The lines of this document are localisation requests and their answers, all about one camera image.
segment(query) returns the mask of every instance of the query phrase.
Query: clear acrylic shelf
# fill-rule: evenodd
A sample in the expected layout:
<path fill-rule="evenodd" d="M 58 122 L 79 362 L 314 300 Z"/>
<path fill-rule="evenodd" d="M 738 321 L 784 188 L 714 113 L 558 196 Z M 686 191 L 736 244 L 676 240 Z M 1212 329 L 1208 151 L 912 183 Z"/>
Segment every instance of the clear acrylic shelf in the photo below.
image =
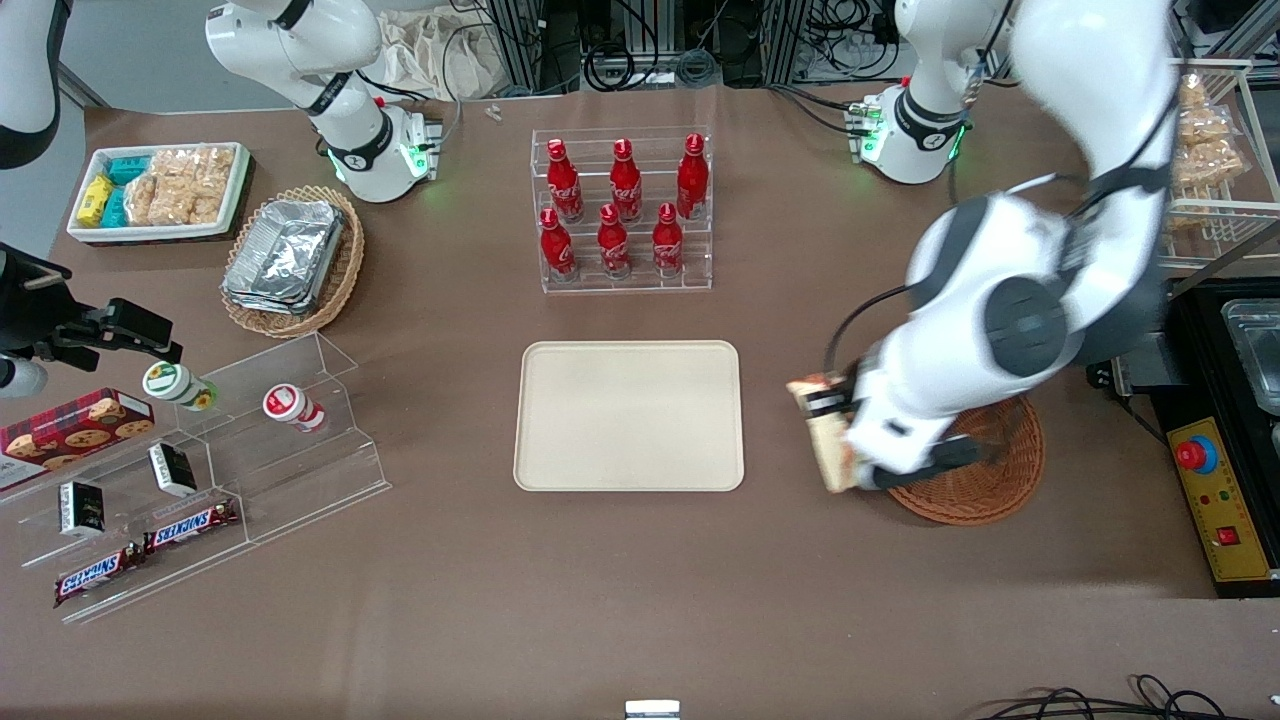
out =
<path fill-rule="evenodd" d="M 311 333 L 204 375 L 218 386 L 215 409 L 177 409 L 177 428 L 147 433 L 124 452 L 76 464 L 67 473 L 5 498 L 18 518 L 22 562 L 49 588 L 154 532 L 223 498 L 233 498 L 241 521 L 166 547 L 56 610 L 64 623 L 87 621 L 119 610 L 196 573 L 253 550 L 288 532 L 389 489 L 374 441 L 356 425 L 339 375 L 356 363 L 329 340 Z M 324 406 L 325 424 L 301 433 L 266 418 L 262 396 L 293 383 Z M 156 414 L 165 402 L 152 401 Z M 147 448 L 168 442 L 187 454 L 200 492 L 178 498 L 156 487 Z M 68 480 L 102 488 L 106 532 L 92 538 L 59 534 L 58 486 Z"/>
<path fill-rule="evenodd" d="M 662 278 L 653 264 L 653 228 L 658 222 L 658 205 L 676 201 L 676 168 L 685 155 L 685 137 L 696 132 L 707 137 L 707 167 L 710 178 L 707 184 L 707 213 L 699 220 L 680 219 L 684 229 L 684 272 L 675 278 Z M 613 141 L 620 137 L 631 140 L 632 156 L 640 169 L 644 187 L 644 205 L 639 220 L 626 225 L 627 249 L 631 255 L 631 275 L 614 281 L 604 274 L 600 261 L 600 246 L 595 242 L 599 228 L 600 206 L 612 199 L 609 170 L 613 168 Z M 541 237 L 538 214 L 552 206 L 550 190 L 547 187 L 547 141 L 564 141 L 568 158 L 577 168 L 582 183 L 582 219 L 564 224 L 573 243 L 577 259 L 579 278 L 573 282 L 558 283 L 550 277 L 540 245 L 534 243 L 538 252 L 538 269 L 541 275 L 543 292 L 548 295 L 573 292 L 655 292 L 692 291 L 712 287 L 712 217 L 714 210 L 716 164 L 712 151 L 710 128 L 705 126 L 681 126 L 660 128 L 604 128 L 604 129 L 564 129 L 534 131 L 530 152 L 532 176 L 532 228 L 535 241 Z"/>

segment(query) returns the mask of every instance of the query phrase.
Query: round wicker basket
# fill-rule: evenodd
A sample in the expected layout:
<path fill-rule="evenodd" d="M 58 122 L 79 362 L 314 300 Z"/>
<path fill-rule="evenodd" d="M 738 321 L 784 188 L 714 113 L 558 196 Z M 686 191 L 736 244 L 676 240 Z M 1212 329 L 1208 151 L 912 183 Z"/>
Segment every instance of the round wicker basket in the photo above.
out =
<path fill-rule="evenodd" d="M 890 495 L 916 515 L 947 525 L 986 525 L 1027 505 L 1044 474 L 1044 438 L 1032 404 L 1019 396 L 966 410 L 954 430 L 991 448 L 992 459 L 891 488 Z"/>
<path fill-rule="evenodd" d="M 228 268 L 236 261 L 236 255 L 244 245 L 244 237 L 248 234 L 250 227 L 253 225 L 253 220 L 262 213 L 262 208 L 273 200 L 300 200 L 303 202 L 323 200 L 340 208 L 346 214 L 346 223 L 342 227 L 342 234 L 338 237 L 338 250 L 334 252 L 333 264 L 329 265 L 329 275 L 324 281 L 324 287 L 320 288 L 320 305 L 315 311 L 308 315 L 264 313 L 261 310 L 241 307 L 225 295 L 223 296 L 223 305 L 237 325 L 268 337 L 285 340 L 317 331 L 333 322 L 338 316 L 338 313 L 342 311 L 343 305 L 351 299 L 351 291 L 356 287 L 360 264 L 365 259 L 365 231 L 360 227 L 360 218 L 356 215 L 356 209 L 352 208 L 351 201 L 343 197 L 342 193 L 328 187 L 310 184 L 285 190 L 264 202 L 257 210 L 253 210 L 253 214 L 241 227 L 239 234 L 236 236 L 236 243 L 232 245 L 230 256 L 227 259 Z"/>

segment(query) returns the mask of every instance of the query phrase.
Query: aluminum foil container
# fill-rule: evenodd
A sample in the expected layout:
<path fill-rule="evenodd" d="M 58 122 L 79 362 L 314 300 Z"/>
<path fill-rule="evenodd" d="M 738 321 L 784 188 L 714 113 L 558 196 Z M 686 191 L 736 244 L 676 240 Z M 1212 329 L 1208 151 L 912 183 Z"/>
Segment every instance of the aluminum foil container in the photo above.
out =
<path fill-rule="evenodd" d="M 342 210 L 276 200 L 250 227 L 221 290 L 242 307 L 303 315 L 315 309 L 339 243 Z"/>

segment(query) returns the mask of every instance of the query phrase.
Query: white bag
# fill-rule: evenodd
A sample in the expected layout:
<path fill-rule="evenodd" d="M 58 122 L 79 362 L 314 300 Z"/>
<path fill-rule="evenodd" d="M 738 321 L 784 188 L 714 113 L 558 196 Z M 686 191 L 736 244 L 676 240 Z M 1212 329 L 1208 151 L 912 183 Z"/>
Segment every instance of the white bag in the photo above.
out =
<path fill-rule="evenodd" d="M 431 91 L 442 100 L 475 100 L 511 83 L 498 56 L 498 29 L 468 27 L 480 22 L 481 13 L 458 13 L 440 6 L 430 10 L 383 10 L 378 26 L 383 31 L 383 82 L 404 90 Z M 448 61 L 445 61 L 448 42 Z M 448 87 L 444 72 L 449 73 Z"/>

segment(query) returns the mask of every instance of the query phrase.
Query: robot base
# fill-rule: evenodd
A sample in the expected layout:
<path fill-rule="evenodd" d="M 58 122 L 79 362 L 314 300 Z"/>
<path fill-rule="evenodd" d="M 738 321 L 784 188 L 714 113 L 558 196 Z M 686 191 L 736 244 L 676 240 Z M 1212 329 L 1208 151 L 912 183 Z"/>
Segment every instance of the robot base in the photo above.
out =
<path fill-rule="evenodd" d="M 850 137 L 849 149 L 855 163 L 867 163 L 878 169 L 891 181 L 920 184 L 942 174 L 951 159 L 952 150 L 960 140 L 960 133 L 947 138 L 937 137 L 938 145 L 932 150 L 920 150 L 915 138 L 906 133 L 897 118 L 897 99 L 904 92 L 902 86 L 893 86 L 879 95 L 868 95 L 864 100 L 867 115 L 845 113 L 845 126 L 850 129 L 868 131 L 863 137 Z"/>
<path fill-rule="evenodd" d="M 392 120 L 392 142 L 374 159 L 367 170 L 344 168 L 333 154 L 329 159 L 338 172 L 338 179 L 344 182 L 351 192 L 366 202 L 390 202 L 408 192 L 415 184 L 435 177 L 439 149 L 428 150 L 431 135 L 439 136 L 439 126 L 431 126 L 435 133 L 429 133 L 426 122 L 419 113 L 406 113 L 396 105 L 383 108 Z"/>

